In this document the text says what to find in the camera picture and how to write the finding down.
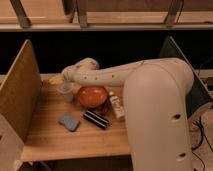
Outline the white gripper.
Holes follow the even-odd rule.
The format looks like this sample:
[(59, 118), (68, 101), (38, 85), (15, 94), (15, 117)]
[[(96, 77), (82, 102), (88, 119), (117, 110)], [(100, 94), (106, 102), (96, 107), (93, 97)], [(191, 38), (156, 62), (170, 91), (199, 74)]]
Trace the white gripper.
[(77, 71), (77, 67), (74, 65), (68, 66), (62, 70), (62, 77), (60, 75), (53, 76), (49, 79), (49, 83), (58, 85), (63, 82), (63, 79), (69, 82), (74, 81), (74, 75)]

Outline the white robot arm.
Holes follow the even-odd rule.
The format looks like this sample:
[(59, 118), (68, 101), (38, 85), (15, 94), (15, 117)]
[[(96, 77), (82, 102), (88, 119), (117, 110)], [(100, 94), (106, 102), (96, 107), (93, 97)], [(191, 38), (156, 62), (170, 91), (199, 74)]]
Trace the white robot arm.
[(186, 95), (191, 67), (178, 58), (151, 59), (100, 69), (85, 58), (60, 78), (82, 86), (120, 86), (134, 171), (193, 171)]

